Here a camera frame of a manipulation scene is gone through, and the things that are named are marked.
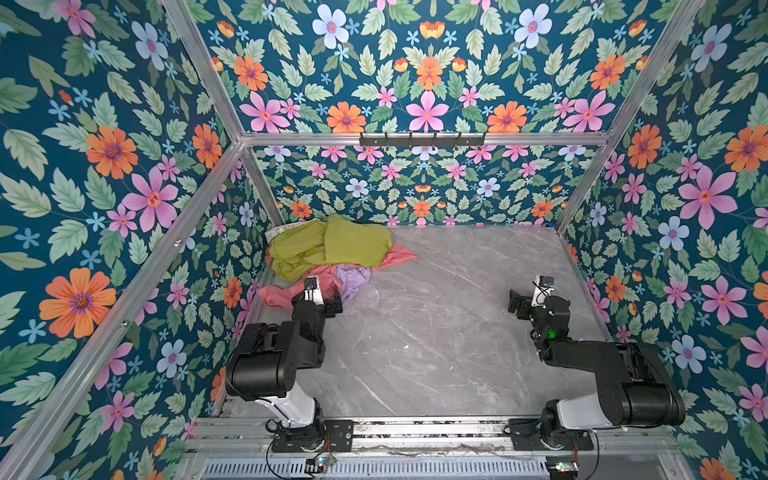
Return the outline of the pink cloth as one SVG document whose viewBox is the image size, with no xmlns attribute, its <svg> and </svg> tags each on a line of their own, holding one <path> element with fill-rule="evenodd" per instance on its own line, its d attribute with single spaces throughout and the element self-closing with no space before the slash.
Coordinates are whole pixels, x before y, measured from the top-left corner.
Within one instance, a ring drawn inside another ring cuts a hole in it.
<svg viewBox="0 0 768 480">
<path fill-rule="evenodd" d="M 342 302 L 353 299 L 360 290 L 371 281 L 374 272 L 399 266 L 418 260 L 419 256 L 408 248 L 395 243 L 385 255 L 378 267 L 365 268 L 354 264 L 334 264 L 314 266 L 294 285 L 281 288 L 266 286 L 259 290 L 261 302 L 270 308 L 292 309 L 294 304 L 304 297 L 305 283 L 310 281 L 319 292 L 313 293 L 315 302 L 329 301 L 335 293 L 340 295 Z"/>
</svg>

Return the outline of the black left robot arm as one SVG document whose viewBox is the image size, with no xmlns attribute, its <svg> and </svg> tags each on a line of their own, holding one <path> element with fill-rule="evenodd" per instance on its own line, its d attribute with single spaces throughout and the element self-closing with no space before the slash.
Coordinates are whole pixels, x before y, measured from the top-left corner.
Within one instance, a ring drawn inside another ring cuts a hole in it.
<svg viewBox="0 0 768 480">
<path fill-rule="evenodd" d="M 291 319 L 256 323 L 243 330 L 225 369 L 226 392 L 266 408 L 269 430 L 290 446 L 314 451 L 325 442 L 326 426 L 318 400 L 298 384 L 297 372 L 320 368 L 325 360 L 326 320 L 343 311 L 337 288 L 329 299 L 304 290 L 291 301 Z"/>
</svg>

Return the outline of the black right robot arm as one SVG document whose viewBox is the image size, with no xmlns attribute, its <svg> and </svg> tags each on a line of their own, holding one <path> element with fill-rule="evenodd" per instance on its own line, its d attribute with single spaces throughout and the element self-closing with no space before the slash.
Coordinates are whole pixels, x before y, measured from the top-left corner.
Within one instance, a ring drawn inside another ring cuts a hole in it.
<svg viewBox="0 0 768 480">
<path fill-rule="evenodd" d="M 510 291 L 508 311 L 531 324 L 530 338 L 542 363 L 590 373 L 595 381 L 591 394 L 548 401 L 534 423 L 510 421 L 506 430 L 513 440 L 537 438 L 553 450 L 588 449 L 596 446 L 592 431 L 684 423 L 684 401 L 651 346 L 573 339 L 570 302 L 544 292 Z"/>
</svg>

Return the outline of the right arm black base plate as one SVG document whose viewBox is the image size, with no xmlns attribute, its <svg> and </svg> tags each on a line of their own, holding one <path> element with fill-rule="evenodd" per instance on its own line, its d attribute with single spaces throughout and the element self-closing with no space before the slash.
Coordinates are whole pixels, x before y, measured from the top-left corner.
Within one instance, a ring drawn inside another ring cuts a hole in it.
<svg viewBox="0 0 768 480">
<path fill-rule="evenodd" d="M 517 451 L 593 451 L 595 444 L 587 430 L 568 430 L 557 422 L 510 419 L 503 432 Z"/>
</svg>

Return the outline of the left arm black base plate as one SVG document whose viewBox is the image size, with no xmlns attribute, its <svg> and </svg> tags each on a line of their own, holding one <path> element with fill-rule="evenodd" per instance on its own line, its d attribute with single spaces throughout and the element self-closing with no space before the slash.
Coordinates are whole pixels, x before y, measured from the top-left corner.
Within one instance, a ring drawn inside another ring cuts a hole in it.
<svg viewBox="0 0 768 480">
<path fill-rule="evenodd" d="M 352 450 L 355 423 L 352 420 L 324 420 L 301 428 L 281 428 L 271 443 L 273 453 L 348 453 Z"/>
</svg>

